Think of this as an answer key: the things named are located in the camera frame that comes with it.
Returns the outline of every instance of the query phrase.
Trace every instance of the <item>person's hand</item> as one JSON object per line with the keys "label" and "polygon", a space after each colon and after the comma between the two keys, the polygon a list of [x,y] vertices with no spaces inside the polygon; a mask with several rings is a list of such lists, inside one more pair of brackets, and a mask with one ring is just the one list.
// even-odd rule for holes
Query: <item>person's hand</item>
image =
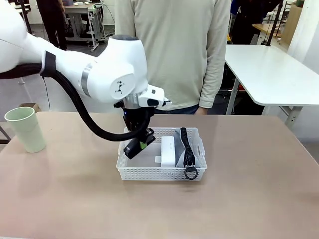
{"label": "person's hand", "polygon": [[198,107],[197,111],[195,112],[195,115],[206,115],[208,114],[208,109],[203,107]]}

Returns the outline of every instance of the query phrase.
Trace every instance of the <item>cup rim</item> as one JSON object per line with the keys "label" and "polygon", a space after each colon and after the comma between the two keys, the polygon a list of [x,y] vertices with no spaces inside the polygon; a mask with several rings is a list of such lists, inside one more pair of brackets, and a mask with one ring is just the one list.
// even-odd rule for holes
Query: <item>cup rim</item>
{"label": "cup rim", "polygon": [[[29,109],[32,109],[32,113],[31,113],[29,116],[27,116],[27,117],[25,117],[25,118],[22,118],[22,119],[14,119],[14,120],[13,120],[13,119],[9,119],[9,120],[8,120],[8,119],[6,118],[6,115],[9,114],[11,111],[15,111],[15,110],[21,109],[21,108],[29,108]],[[14,108],[14,109],[8,111],[8,112],[4,115],[4,119],[5,119],[6,121],[9,121],[9,122],[21,121],[21,120],[25,120],[25,119],[31,117],[34,113],[35,113],[35,110],[34,110],[34,108],[32,108],[32,107],[28,107],[28,106],[17,107],[17,108]]]}

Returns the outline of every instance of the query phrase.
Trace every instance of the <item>person in black clothing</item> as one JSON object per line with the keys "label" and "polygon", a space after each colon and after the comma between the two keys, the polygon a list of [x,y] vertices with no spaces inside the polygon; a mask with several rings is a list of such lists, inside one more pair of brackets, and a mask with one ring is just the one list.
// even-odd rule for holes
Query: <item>person in black clothing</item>
{"label": "person in black clothing", "polygon": [[64,6],[62,0],[36,0],[49,41],[62,50],[67,49],[65,39]]}
{"label": "person in black clothing", "polygon": [[262,23],[267,13],[273,11],[280,0],[237,0],[239,12],[232,29],[232,42],[235,45],[249,45],[254,35],[260,31],[252,24]]}

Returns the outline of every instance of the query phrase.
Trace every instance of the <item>blue jeans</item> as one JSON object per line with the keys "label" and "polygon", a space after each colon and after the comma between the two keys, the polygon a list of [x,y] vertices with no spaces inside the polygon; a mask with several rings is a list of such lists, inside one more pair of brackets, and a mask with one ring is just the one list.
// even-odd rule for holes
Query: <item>blue jeans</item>
{"label": "blue jeans", "polygon": [[177,110],[172,110],[172,111],[161,111],[155,109],[155,114],[159,115],[166,115],[166,114],[173,114],[173,115],[193,115],[198,109],[198,105],[196,106],[191,106],[187,108],[182,108],[182,109],[177,109]]}

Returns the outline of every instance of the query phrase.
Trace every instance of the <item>black hose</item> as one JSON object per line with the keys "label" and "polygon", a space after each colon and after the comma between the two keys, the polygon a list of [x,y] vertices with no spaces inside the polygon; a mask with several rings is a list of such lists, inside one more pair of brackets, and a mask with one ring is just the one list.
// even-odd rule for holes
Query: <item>black hose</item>
{"label": "black hose", "polygon": [[[41,64],[23,64],[18,65],[14,69],[0,73],[0,79],[12,79],[12,78],[18,78],[23,76],[29,76],[38,74],[41,71]],[[84,123],[87,125],[87,127],[95,133],[98,137],[101,137],[103,139],[109,140],[109,141],[125,141],[132,138],[136,138],[138,135],[143,133],[151,120],[151,116],[149,115],[148,111],[145,111],[145,120],[143,123],[139,126],[139,128],[135,131],[124,133],[124,134],[114,134],[107,131],[104,131],[101,129],[90,117],[88,111],[86,110],[81,97],[77,93],[74,86],[67,80],[67,78],[60,72],[56,71],[54,74],[50,75],[51,78],[53,78],[57,83],[60,84],[60,86],[64,89],[64,91],[68,94],[68,96],[71,98],[75,108],[79,112],[80,117],[84,121]]]}

